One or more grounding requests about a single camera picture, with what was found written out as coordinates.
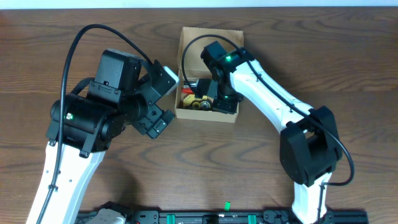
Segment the correction tape dispenser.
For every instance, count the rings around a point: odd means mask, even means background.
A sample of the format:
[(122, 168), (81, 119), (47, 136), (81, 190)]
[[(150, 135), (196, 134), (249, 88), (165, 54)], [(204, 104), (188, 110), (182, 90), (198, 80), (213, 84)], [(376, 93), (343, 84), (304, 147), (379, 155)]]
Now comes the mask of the correction tape dispenser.
[(190, 106), (193, 110), (209, 111), (212, 109), (212, 101), (209, 99), (194, 100)]

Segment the yellow sticky note pad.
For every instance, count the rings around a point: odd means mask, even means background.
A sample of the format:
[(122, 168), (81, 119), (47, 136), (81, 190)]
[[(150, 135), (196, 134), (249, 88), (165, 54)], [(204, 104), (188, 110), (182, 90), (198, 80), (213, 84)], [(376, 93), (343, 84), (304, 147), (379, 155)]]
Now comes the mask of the yellow sticky note pad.
[(183, 107), (189, 107), (195, 101), (195, 95), (186, 95), (183, 99)]

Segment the brown cardboard box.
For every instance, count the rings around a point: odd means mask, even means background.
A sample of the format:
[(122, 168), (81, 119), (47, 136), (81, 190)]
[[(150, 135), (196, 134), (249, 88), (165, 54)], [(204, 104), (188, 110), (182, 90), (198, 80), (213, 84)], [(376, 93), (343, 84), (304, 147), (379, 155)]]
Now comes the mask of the brown cardboard box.
[(196, 81), (199, 78), (211, 78), (212, 74), (200, 58), (205, 46), (214, 41), (218, 41), (227, 51), (232, 51), (234, 47), (229, 43), (216, 37), (203, 37), (192, 44), (189, 44), (194, 38), (205, 35), (215, 34), (231, 40), (239, 47), (244, 45), (244, 32), (241, 30), (226, 29), (206, 29), (197, 27), (183, 27), (180, 35), (178, 48), (177, 66), (180, 83), (177, 87), (175, 97), (175, 114), (178, 119), (194, 119), (202, 121), (218, 121), (225, 123), (234, 123), (238, 113), (224, 114), (216, 111), (192, 110), (183, 107), (183, 99), (186, 94), (182, 93), (183, 74), (185, 70), (189, 81)]

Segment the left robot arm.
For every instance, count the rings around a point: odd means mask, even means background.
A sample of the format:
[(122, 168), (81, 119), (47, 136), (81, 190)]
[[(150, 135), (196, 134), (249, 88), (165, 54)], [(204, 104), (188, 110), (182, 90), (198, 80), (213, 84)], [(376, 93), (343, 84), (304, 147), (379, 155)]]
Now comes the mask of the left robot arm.
[(46, 137), (45, 164), (28, 223), (73, 223), (86, 188), (126, 126), (155, 139), (174, 114), (156, 103), (173, 91), (179, 77), (159, 61), (115, 49), (103, 52), (94, 78), (82, 80), (56, 101)]

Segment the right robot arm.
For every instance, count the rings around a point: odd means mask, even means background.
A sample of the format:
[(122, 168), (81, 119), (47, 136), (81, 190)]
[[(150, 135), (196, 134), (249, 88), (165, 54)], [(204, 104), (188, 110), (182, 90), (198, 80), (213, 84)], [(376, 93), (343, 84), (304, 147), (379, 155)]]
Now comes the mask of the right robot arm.
[(319, 221), (326, 214), (324, 184), (342, 157), (333, 113), (292, 96), (244, 48), (227, 52), (214, 41), (200, 57), (218, 81), (218, 99), (244, 96), (274, 125), (280, 134), (280, 163), (294, 182), (292, 212), (301, 223)]

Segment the small green clip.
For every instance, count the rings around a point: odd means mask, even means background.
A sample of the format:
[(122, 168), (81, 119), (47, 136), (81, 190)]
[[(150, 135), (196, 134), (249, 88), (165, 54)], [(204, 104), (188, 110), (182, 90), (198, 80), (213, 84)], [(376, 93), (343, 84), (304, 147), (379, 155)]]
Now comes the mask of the small green clip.
[(230, 202), (225, 202), (224, 210), (228, 212), (230, 210), (230, 207), (231, 207)]

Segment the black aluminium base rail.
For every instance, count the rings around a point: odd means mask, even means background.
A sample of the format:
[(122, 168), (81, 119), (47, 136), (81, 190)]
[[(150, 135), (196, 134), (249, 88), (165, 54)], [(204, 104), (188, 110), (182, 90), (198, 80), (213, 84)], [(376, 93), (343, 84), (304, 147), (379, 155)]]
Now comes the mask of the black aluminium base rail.
[(78, 212), (75, 223), (130, 224), (265, 224), (300, 223), (287, 208), (264, 211), (160, 211), (130, 210), (114, 202), (106, 202), (94, 212)]

